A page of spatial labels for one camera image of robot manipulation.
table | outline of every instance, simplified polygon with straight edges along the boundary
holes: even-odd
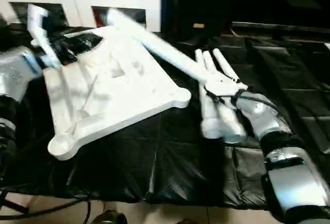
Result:
[[[330,51],[323,44],[233,37],[173,44],[190,57],[198,47],[218,47],[245,84],[278,105],[330,179],[329,155],[319,149],[330,145],[326,141],[330,136],[326,70]],[[156,59],[179,86],[191,91],[189,106],[169,109],[92,142],[68,161],[58,161],[47,152],[54,130],[46,88],[42,78],[31,82],[20,110],[19,153],[0,190],[103,201],[267,209],[260,181],[265,173],[262,151],[249,126],[249,138],[238,145],[201,137],[197,82]]]

glass cabinet door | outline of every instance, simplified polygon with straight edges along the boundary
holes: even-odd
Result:
[[[47,9],[58,17],[58,24],[81,26],[75,0],[0,0],[0,13],[7,23],[26,23],[29,3]]]

black joint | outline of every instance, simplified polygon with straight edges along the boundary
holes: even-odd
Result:
[[[330,207],[328,206],[297,206],[285,212],[285,224],[298,224],[304,220],[330,219]]]
[[[260,146],[264,156],[270,152],[285,148],[285,147],[298,147],[304,149],[303,141],[293,133],[284,131],[274,131],[266,134],[260,140]]]
[[[16,123],[17,102],[15,99],[0,95],[0,118]]]

white rod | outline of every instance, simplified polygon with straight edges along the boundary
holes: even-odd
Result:
[[[217,59],[217,62],[219,63],[221,69],[223,72],[230,78],[232,78],[235,82],[239,80],[238,75],[235,73],[231,65],[228,63],[226,58],[222,55],[219,49],[214,49],[213,54],[215,58]]]
[[[205,68],[204,58],[201,50],[195,51],[196,61],[201,67]],[[218,139],[222,137],[221,125],[218,111],[213,100],[206,95],[204,84],[199,83],[200,102],[202,111],[201,131],[207,139]]]
[[[204,84],[212,77],[205,68],[200,67],[194,60],[157,37],[155,34],[145,30],[140,24],[118,10],[110,9],[108,11],[107,22],[135,38],[150,51],[159,55],[162,59],[179,68],[197,81]]]
[[[203,56],[207,71],[211,72],[212,74],[217,74],[219,71],[217,70],[216,65],[213,62],[210,52],[204,51]]]

robotic hand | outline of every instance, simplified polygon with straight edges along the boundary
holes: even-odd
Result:
[[[273,192],[285,223],[330,223],[328,186],[303,149],[301,140],[269,99],[247,91],[248,87],[235,78],[210,73],[115,9],[109,10],[107,20],[203,84],[215,101],[240,110],[249,119],[265,156],[267,184],[264,185],[268,185],[265,191]]]
[[[45,9],[29,5],[27,26],[37,44],[30,48],[17,47],[0,55],[0,177],[15,155],[16,109],[28,83],[41,76],[42,69],[60,68],[102,40],[94,34],[49,39],[43,28],[47,16]]]

